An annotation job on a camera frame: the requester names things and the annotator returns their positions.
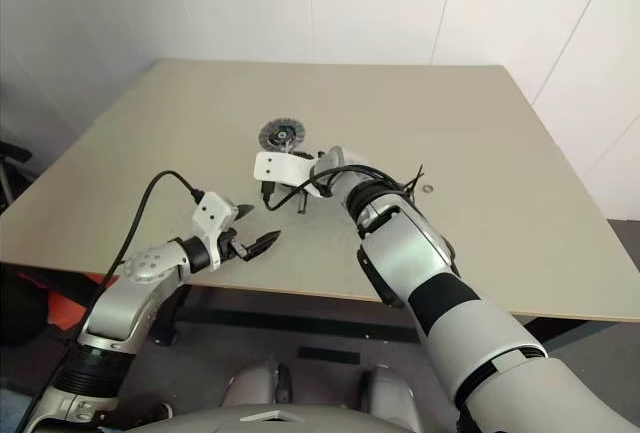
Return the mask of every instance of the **red object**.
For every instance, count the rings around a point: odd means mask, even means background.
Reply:
[[[35,283],[40,288],[47,288],[45,285],[38,283],[35,280],[32,280],[27,275],[20,274],[21,277],[26,278],[27,280]],[[104,278],[103,275],[85,275],[96,283],[100,283]],[[107,288],[111,286],[118,280],[118,277],[115,276],[109,280],[109,284]],[[72,326],[76,325],[81,319],[82,315],[84,315],[86,308],[82,305],[79,305],[73,300],[70,300],[66,296],[61,295],[57,291],[49,290],[49,323],[56,325],[61,330],[68,330]]]

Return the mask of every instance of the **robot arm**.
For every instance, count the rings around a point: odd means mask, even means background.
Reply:
[[[280,182],[279,172],[286,172],[285,182],[297,186],[309,175],[361,164],[340,147],[316,160],[292,160],[295,167],[288,168],[292,156],[258,154],[254,176]],[[382,301],[411,312],[439,381],[461,412],[461,431],[638,431],[457,276],[448,243],[407,195],[354,171],[318,178],[313,188],[307,191],[314,196],[331,193],[353,218],[362,238],[358,261]]]
[[[251,209],[205,193],[192,216],[195,236],[176,238],[128,258],[118,281],[95,303],[25,431],[51,422],[94,425],[114,410],[118,391],[162,303],[192,274],[217,270],[235,256],[249,261],[276,241],[279,231],[250,246],[237,240],[230,225]]]

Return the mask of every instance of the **wire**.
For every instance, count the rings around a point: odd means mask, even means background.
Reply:
[[[444,243],[447,245],[447,248],[449,248],[449,256],[451,258],[451,271],[453,271],[453,273],[458,278],[461,278],[460,272],[458,271],[458,267],[456,266],[456,250],[453,248],[453,245],[449,242],[449,240],[447,240],[446,237],[443,236],[442,239],[444,240]]]
[[[93,307],[98,301],[98,298],[100,298],[100,295],[102,295],[102,293],[105,292],[105,290],[107,289],[107,285],[109,284],[109,281],[113,277],[115,271],[118,269],[118,266],[122,263],[122,259],[124,258],[124,255],[129,249],[129,245],[131,245],[131,241],[133,240],[133,237],[136,234],[138,225],[140,224],[140,220],[142,219],[142,214],[144,213],[144,209],[147,206],[147,201],[149,201],[149,197],[151,196],[151,192],[153,191],[153,188],[156,186],[156,184],[158,183],[158,181],[160,181],[161,178],[167,175],[171,175],[177,178],[180,181],[180,183],[182,183],[185,186],[185,188],[189,190],[189,193],[191,193],[191,195],[194,197],[194,200],[196,200],[196,203],[199,203],[199,199],[197,198],[198,196],[200,197],[200,199],[202,198],[199,195],[200,190],[191,186],[191,184],[187,180],[185,180],[184,177],[180,175],[180,173],[177,173],[173,170],[161,171],[151,179],[151,181],[147,185],[147,188],[144,190],[144,193],[142,194],[142,198],[140,199],[140,204],[138,205],[138,209],[136,210],[136,215],[134,216],[133,221],[131,222],[131,226],[129,227],[129,232],[127,233],[127,236],[122,242],[120,251],[118,251],[118,254],[113,260],[113,263],[111,263],[111,266],[107,270],[107,273],[104,275],[102,281],[98,285],[98,288],[94,292],[93,297],[89,302],[89,306],[84,312],[84,315],[82,315],[82,319],[80,320],[80,328],[78,329],[78,331],[73,337],[74,341],[78,339],[78,336],[82,331],[82,326],[89,318],[89,315],[91,315],[91,312],[93,311]]]
[[[18,428],[16,429],[17,432],[24,431],[24,429],[27,427],[27,422],[31,418],[33,411],[35,410],[38,402],[42,398],[42,395],[44,394],[45,389],[52,383],[53,379],[59,373],[62,366],[64,366],[65,360],[67,358],[67,354],[69,353],[71,348],[77,343],[78,337],[82,332],[82,327],[84,326],[87,319],[89,318],[89,315],[91,315],[91,312],[93,311],[94,306],[98,302],[98,298],[100,298],[100,295],[102,295],[102,293],[105,292],[105,290],[107,289],[107,285],[109,284],[109,281],[113,277],[115,271],[118,269],[118,266],[122,264],[122,259],[125,253],[127,252],[127,250],[129,249],[129,246],[131,245],[131,241],[133,240],[133,237],[136,234],[138,225],[140,224],[140,220],[142,219],[142,214],[144,213],[144,209],[147,206],[147,201],[149,201],[149,197],[151,196],[153,188],[156,186],[156,184],[158,183],[158,181],[160,181],[161,178],[168,175],[177,178],[180,181],[180,183],[182,183],[185,186],[185,188],[189,190],[189,193],[191,193],[191,196],[193,196],[193,199],[196,203],[199,203],[202,197],[204,196],[204,192],[202,190],[199,190],[191,186],[191,184],[187,180],[185,180],[184,177],[180,175],[180,173],[177,173],[173,170],[161,171],[151,179],[151,181],[147,185],[147,188],[144,190],[144,193],[142,194],[142,198],[140,199],[140,203],[138,204],[138,209],[136,210],[136,214],[133,218],[133,221],[131,222],[131,226],[129,227],[129,232],[127,233],[127,236],[122,242],[120,251],[118,251],[118,254],[113,260],[113,263],[111,263],[111,266],[107,270],[107,273],[104,275],[102,281],[98,284],[98,287],[96,288],[96,291],[91,297],[91,301],[89,302],[87,309],[82,315],[82,319],[78,323],[78,328],[76,332],[74,333],[73,337],[67,342],[66,350],[63,353],[61,360],[59,361],[58,365],[53,370],[53,372],[51,373],[47,381],[44,383],[44,386],[42,387],[42,389],[31,400],[31,403],[29,404],[27,411],[25,411],[24,415],[22,416],[20,425],[18,425]]]
[[[269,205],[269,200],[268,198],[264,198],[264,205],[267,208],[267,210],[269,211],[275,211],[279,208],[281,208],[285,203],[287,203],[289,200],[291,200],[293,197],[295,197],[300,191],[304,190],[304,188],[314,182],[317,182],[317,180],[319,180],[320,178],[323,178],[325,176],[329,176],[331,175],[332,177],[329,179],[329,184],[330,182],[333,180],[333,177],[338,174],[338,173],[342,173],[345,171],[354,171],[357,173],[363,173],[365,175],[370,176],[371,178],[375,179],[375,180],[382,180],[385,183],[387,183],[387,186],[389,186],[390,189],[395,190],[395,191],[402,191],[402,193],[406,193],[402,187],[402,185],[400,185],[398,182],[396,182],[396,180],[394,180],[393,178],[391,178],[389,175],[387,175],[386,173],[384,173],[383,171],[380,171],[376,168],[373,168],[371,166],[366,166],[366,165],[346,165],[346,166],[338,166],[336,168],[329,168],[328,170],[324,170],[318,174],[315,175],[311,175],[307,180],[303,181],[302,183],[300,183],[298,186],[296,186],[295,188],[293,188],[293,190],[291,190],[291,192],[289,192],[288,195],[286,195],[282,200],[280,200],[278,203],[276,203],[275,205],[271,206]]]
[[[281,208],[285,203],[287,203],[293,197],[295,197],[300,191],[304,190],[304,188],[306,186],[316,183],[318,179],[330,175],[329,180],[327,181],[327,185],[330,185],[331,182],[336,177],[336,175],[338,175],[339,173],[345,172],[345,171],[355,171],[357,173],[363,173],[365,175],[368,175],[368,176],[370,176],[371,178],[373,178],[375,180],[382,180],[387,184],[387,186],[391,190],[391,191],[389,191],[389,193],[398,193],[399,195],[405,196],[411,202],[414,202],[413,191],[414,191],[416,185],[418,184],[418,180],[422,176],[424,176],[424,173],[422,172],[422,165],[420,165],[420,169],[418,170],[418,174],[410,182],[408,182],[407,184],[401,185],[396,180],[394,180],[391,176],[386,174],[385,172],[380,171],[380,170],[378,170],[376,168],[373,168],[371,166],[367,166],[367,165],[338,166],[336,168],[330,168],[328,170],[324,170],[323,172],[318,173],[316,175],[311,175],[307,180],[303,181],[298,186],[293,188],[293,190],[291,190],[289,192],[289,194],[287,194],[282,200],[280,200],[278,203],[276,203],[273,206],[271,206],[269,204],[269,197],[271,196],[271,193],[273,192],[273,189],[270,188],[269,189],[270,191],[264,189],[264,186],[265,186],[264,183],[272,183],[272,182],[263,182],[263,201],[264,201],[264,206],[269,211],[275,211],[275,210]]]

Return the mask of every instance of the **dark floor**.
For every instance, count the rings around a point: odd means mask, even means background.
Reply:
[[[640,223],[612,222],[640,264]],[[409,326],[406,312],[373,303],[292,295],[195,289],[188,305],[289,314]],[[244,365],[273,358],[289,366],[294,398],[301,403],[353,406],[361,373],[385,364],[401,373],[414,389],[425,422],[433,431],[455,431],[456,410],[440,390],[429,361],[417,344],[367,338],[344,338],[243,328],[179,323],[180,337],[172,347],[147,343],[122,390],[114,423],[125,426],[156,401],[172,403],[178,414],[219,404],[229,379]],[[298,358],[301,346],[356,352],[360,364]],[[2,348],[2,379],[19,390],[33,390],[55,364],[61,346],[42,336],[21,348]],[[640,324],[616,324],[552,352],[601,399],[640,426]]]

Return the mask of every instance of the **beige tabletop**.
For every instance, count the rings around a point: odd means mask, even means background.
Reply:
[[[398,180],[424,165],[416,202],[454,244],[471,285],[515,314],[640,321],[640,273],[498,66],[337,66],[164,60],[0,217],[0,260],[103,273],[149,179],[181,172],[256,210],[241,240],[282,229],[251,263],[193,283],[377,301],[341,207],[270,213],[252,178],[258,132],[293,117],[310,152],[346,146]],[[194,205],[173,179],[132,250],[188,237]]]

